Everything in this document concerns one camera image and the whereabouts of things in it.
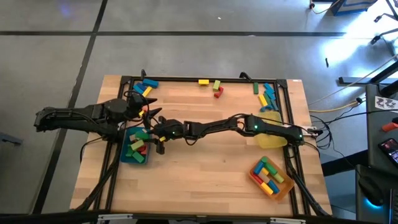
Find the toy block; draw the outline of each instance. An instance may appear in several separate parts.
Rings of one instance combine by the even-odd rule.
[[[141,154],[139,154],[138,152],[134,152],[134,153],[132,154],[132,156],[133,156],[133,158],[135,158],[136,161],[138,161],[139,163],[141,163],[141,162],[143,162],[143,161],[145,160],[145,158],[144,158]]]
[[[272,104],[272,107],[274,108],[274,110],[279,111],[279,108],[278,108],[278,106],[276,105],[275,100],[272,100],[272,101],[271,101],[271,104]]]
[[[274,89],[273,89],[268,83],[264,83],[264,87],[265,87],[266,90],[268,90],[270,93],[275,93]]]
[[[218,90],[219,90],[219,91],[218,91],[217,93],[214,94],[214,97],[215,97],[215,98],[219,98],[219,97],[221,96],[221,94],[223,94],[223,92],[224,92],[224,88],[221,87],[221,86],[218,87]]]
[[[142,140],[149,139],[149,134],[143,133],[142,131],[136,132],[135,136],[136,136],[136,139],[142,139]]]
[[[259,99],[262,106],[267,106],[267,101],[264,98],[264,95],[259,95]]]
[[[142,151],[145,151],[146,149],[147,149],[147,146],[144,145],[144,146],[141,146],[140,148],[138,148],[137,152],[142,152]]]
[[[260,178],[261,178],[261,180],[262,181],[264,181],[264,183],[268,183],[268,182],[270,182],[271,180],[268,178],[268,176],[266,176],[263,172],[260,172],[259,173],[259,175],[258,175]]]
[[[263,157],[263,158],[261,158],[261,162],[263,162],[263,163],[267,163],[267,161],[268,161],[268,158],[267,157]]]
[[[159,82],[153,81],[153,80],[149,80],[149,79],[147,79],[147,78],[145,78],[145,79],[142,81],[142,84],[144,84],[145,86],[150,86],[150,87],[152,87],[152,88],[157,88],[157,87],[159,86]]]
[[[132,157],[132,154],[133,154],[133,153],[134,153],[133,150],[128,149],[128,150],[127,150],[127,153],[126,153],[126,157]]]
[[[213,85],[213,91],[218,91],[218,87],[220,87],[220,81],[216,80],[214,81],[214,85]]]
[[[253,83],[254,94],[259,94],[259,83]]]
[[[265,175],[269,174],[268,170],[266,170],[266,168],[264,167],[261,169],[261,172],[264,173]]]
[[[275,168],[274,168],[271,164],[269,164],[268,162],[265,164],[264,167],[269,171],[269,173],[270,173],[271,175],[275,175],[275,174],[278,173],[278,171],[275,170]]]
[[[269,98],[268,94],[265,93],[265,92],[264,92],[264,98],[266,99],[267,104],[268,104],[268,105],[271,105],[271,102],[272,102],[272,101],[271,101],[271,99]]]
[[[263,106],[260,112],[266,112],[266,110],[273,110],[273,107],[271,105]]]
[[[258,175],[261,171],[261,169],[264,167],[264,163],[263,162],[259,162],[257,163],[256,167],[254,168],[253,172]]]
[[[131,149],[133,151],[136,151],[138,148],[142,147],[143,145],[144,145],[144,141],[140,140],[138,142],[135,142],[135,143],[131,144]]]
[[[269,188],[271,188],[271,190],[272,190],[275,194],[279,193],[279,189],[278,189],[278,187],[276,186],[276,184],[274,183],[274,181],[270,180],[270,181],[268,182],[268,186],[269,186]]]
[[[279,174],[275,174],[274,178],[276,181],[278,181],[278,183],[283,183],[283,181],[285,180],[282,176],[280,176]]]
[[[257,181],[257,183],[262,184],[263,181],[261,180],[261,178],[259,176],[257,176],[256,174],[250,173],[250,175],[254,178],[254,180]]]
[[[199,85],[209,85],[209,80],[198,80]]]
[[[141,90],[137,85],[132,86],[132,88],[139,94],[143,94],[144,93],[144,91]]]
[[[132,134],[132,135],[130,135],[130,137],[129,137],[129,138],[130,138],[130,141],[131,141],[131,142],[133,142],[134,140],[136,140],[136,136],[135,136],[135,135],[133,135],[133,134]]]
[[[142,95],[144,97],[146,97],[151,90],[152,90],[152,87],[148,86],[148,88],[144,91],[144,93]]]
[[[262,183],[262,184],[261,184],[261,188],[264,189],[264,190],[265,190],[268,194],[270,194],[270,195],[271,195],[272,193],[274,193],[274,191],[272,191],[272,189],[269,188],[268,185],[267,185],[266,183]]]
[[[142,83],[137,83],[137,86],[142,90],[145,91],[147,89],[146,86],[144,86]]]
[[[269,90],[266,90],[264,94],[267,94],[270,100],[276,100],[274,93],[271,93]]]

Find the wooden tabletop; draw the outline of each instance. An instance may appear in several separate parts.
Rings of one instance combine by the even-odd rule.
[[[117,97],[121,76],[106,75],[98,103]],[[288,90],[296,125],[311,126],[307,101],[301,80],[288,80]],[[236,113],[257,114],[260,103],[250,83],[222,83],[224,93],[213,96],[212,83],[198,86],[194,82],[160,82],[148,97],[157,98],[150,108],[162,107],[159,115],[179,121],[202,123],[226,119]],[[89,134],[88,140],[97,138]],[[306,138],[307,142],[315,141]],[[80,166],[71,208],[79,206],[93,190],[100,177],[105,142],[86,146]],[[289,195],[281,202],[268,198],[248,177],[248,170],[262,156],[272,159],[285,170],[283,150],[261,149],[253,138],[244,138],[233,131],[209,134],[194,146],[183,139],[165,143],[165,154],[152,146],[146,165],[120,163],[112,212],[190,214],[190,215],[292,215]],[[331,214],[318,152],[300,146],[302,167],[307,188],[316,201]],[[299,212],[303,213],[298,187]],[[104,208],[106,193],[101,200]]]

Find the black cable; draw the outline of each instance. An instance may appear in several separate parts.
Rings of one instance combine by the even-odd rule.
[[[83,149],[84,149],[88,144],[91,144],[91,143],[93,143],[93,142],[95,142],[95,141],[97,141],[97,140],[100,140],[100,139],[102,139],[102,137],[99,137],[99,138],[90,140],[90,141],[88,141],[88,142],[86,142],[86,143],[84,143],[84,144],[82,145],[82,147],[81,147],[81,149],[80,149],[80,163],[81,163],[81,161],[83,160]]]

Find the wooden tray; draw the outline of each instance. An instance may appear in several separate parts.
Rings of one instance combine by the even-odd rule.
[[[252,167],[252,169],[249,171],[249,176],[250,178],[253,180],[253,182],[266,194],[268,195],[270,198],[276,200],[276,201],[281,201],[286,195],[287,193],[292,190],[293,186],[294,186],[294,181],[284,172],[282,171],[272,160],[270,160],[268,157],[263,156],[265,158],[267,158],[267,162],[270,163],[277,171],[278,174],[283,177],[284,181],[280,184],[278,181],[275,180],[275,178],[271,175],[268,174],[268,178],[270,178],[270,180],[274,181],[274,183],[276,184],[276,186],[278,186],[279,188],[279,193],[277,194],[269,194],[268,192],[266,192],[261,185],[254,179],[254,177],[252,176],[252,174],[255,175],[255,173],[253,172],[254,168],[256,167],[257,163],[261,161],[261,159],[259,159]]]

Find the concrete floor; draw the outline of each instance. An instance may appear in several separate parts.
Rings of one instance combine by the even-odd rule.
[[[100,5],[100,0],[1,3],[0,52],[5,53],[0,54],[0,131],[22,138],[24,144],[0,144],[0,213],[32,210],[56,134],[35,132],[35,112],[68,104],[90,38],[72,32],[91,32]],[[317,10],[329,5],[317,4]],[[302,79],[307,101],[312,102],[341,88],[337,77],[361,77],[392,56],[386,41],[368,44],[375,33],[397,25],[388,18],[373,23],[388,12],[384,1],[368,12],[340,17],[315,15],[307,7],[306,0],[109,0],[99,31],[253,31],[280,36],[97,36],[76,106],[96,102],[104,75],[138,75],[142,68],[157,76],[237,77],[245,71],[256,78]],[[2,33],[7,30],[71,33]],[[314,32],[325,32],[324,37]],[[311,108],[342,106],[363,92],[352,87]],[[352,113],[364,110],[363,104]],[[318,115],[333,119],[340,113]],[[340,120],[331,128],[336,149],[344,155],[366,149],[364,116]],[[68,210],[78,151],[85,141],[84,133],[67,133],[44,212]],[[331,149],[322,151],[324,162],[337,157]],[[326,182],[332,204],[354,212],[354,201],[344,197],[352,195],[353,188],[337,190],[336,180],[353,186],[351,174],[327,177]]]

